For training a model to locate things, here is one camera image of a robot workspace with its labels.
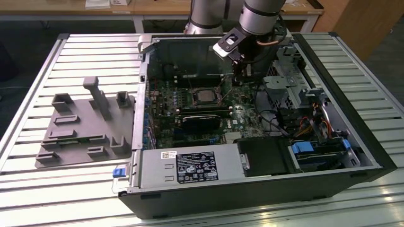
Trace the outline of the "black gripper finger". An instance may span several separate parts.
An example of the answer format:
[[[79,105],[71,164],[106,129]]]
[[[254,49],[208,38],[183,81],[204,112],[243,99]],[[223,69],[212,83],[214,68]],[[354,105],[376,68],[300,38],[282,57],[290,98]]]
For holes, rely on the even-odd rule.
[[[247,70],[248,65],[250,61],[234,61],[234,86],[242,86],[244,83],[251,82]]]

